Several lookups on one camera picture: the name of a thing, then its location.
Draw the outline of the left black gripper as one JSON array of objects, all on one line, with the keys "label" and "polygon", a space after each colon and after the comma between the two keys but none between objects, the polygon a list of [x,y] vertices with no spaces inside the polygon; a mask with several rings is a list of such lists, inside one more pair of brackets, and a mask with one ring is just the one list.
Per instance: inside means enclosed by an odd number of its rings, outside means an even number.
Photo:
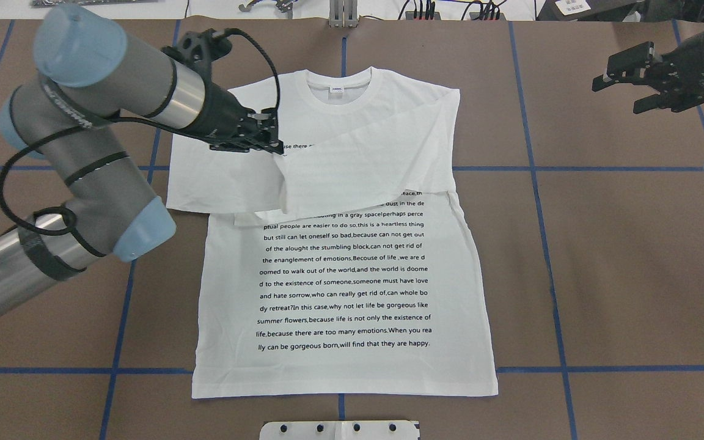
[{"label": "left black gripper", "polygon": [[268,128],[277,126],[277,108],[260,111],[245,108],[229,91],[206,82],[203,106],[190,125],[188,136],[210,142],[209,149],[218,152],[248,153],[265,151],[284,154],[282,141],[270,142]]}]

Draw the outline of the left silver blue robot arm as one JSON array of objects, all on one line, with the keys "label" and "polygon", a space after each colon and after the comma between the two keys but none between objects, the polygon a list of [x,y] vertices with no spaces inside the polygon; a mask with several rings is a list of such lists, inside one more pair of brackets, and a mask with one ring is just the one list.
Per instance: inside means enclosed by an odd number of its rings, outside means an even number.
[{"label": "left silver blue robot arm", "polygon": [[[277,105],[245,108],[212,80],[233,35],[247,37],[208,29],[158,49],[80,5],[48,12],[34,40],[37,73],[0,110],[0,133],[16,148],[0,170],[0,209],[12,223],[0,236],[0,317],[108,254],[134,261],[175,233],[115,123],[142,123],[212,151],[284,153]],[[4,186],[31,154],[50,163],[72,197],[22,218]]]}]

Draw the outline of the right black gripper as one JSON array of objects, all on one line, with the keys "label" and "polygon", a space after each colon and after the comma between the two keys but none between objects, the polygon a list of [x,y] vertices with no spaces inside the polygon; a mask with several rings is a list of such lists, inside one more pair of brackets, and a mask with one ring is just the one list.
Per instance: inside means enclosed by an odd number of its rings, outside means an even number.
[{"label": "right black gripper", "polygon": [[704,32],[664,55],[656,52],[653,42],[643,42],[609,56],[603,75],[592,81],[592,91],[613,84],[635,84],[659,91],[636,100],[634,114],[654,109],[681,112],[704,103]]}]

